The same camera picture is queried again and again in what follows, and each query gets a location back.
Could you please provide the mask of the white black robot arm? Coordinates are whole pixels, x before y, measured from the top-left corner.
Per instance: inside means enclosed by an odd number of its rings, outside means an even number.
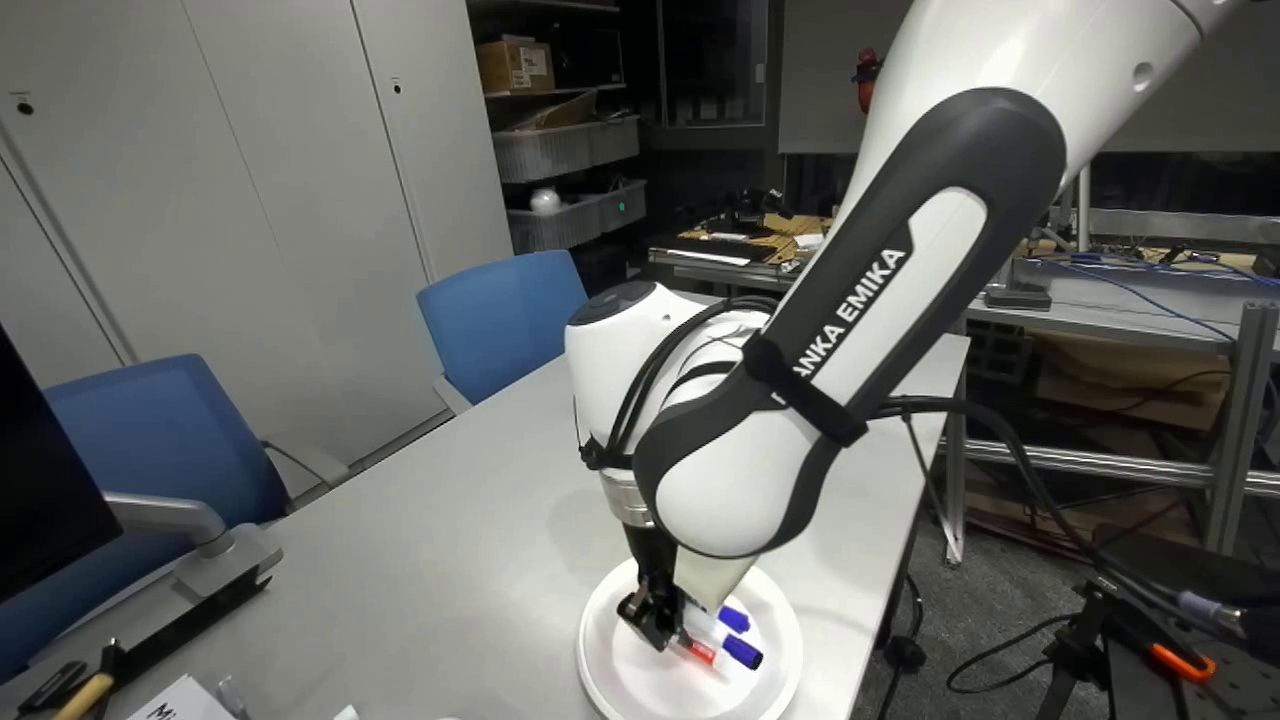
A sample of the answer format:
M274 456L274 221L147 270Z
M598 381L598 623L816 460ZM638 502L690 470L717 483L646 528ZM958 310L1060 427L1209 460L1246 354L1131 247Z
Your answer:
M563 325L578 453L658 651L808 533L833 463L1065 184L1246 0L914 0L833 224L785 298L633 279Z

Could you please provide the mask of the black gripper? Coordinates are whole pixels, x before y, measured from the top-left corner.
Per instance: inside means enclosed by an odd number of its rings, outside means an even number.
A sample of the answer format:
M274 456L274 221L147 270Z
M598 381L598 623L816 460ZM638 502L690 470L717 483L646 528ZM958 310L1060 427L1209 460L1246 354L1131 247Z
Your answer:
M618 603L618 617L664 651L683 623L683 594L671 582L676 540L661 528L625 528L625 535L638 562L638 587Z

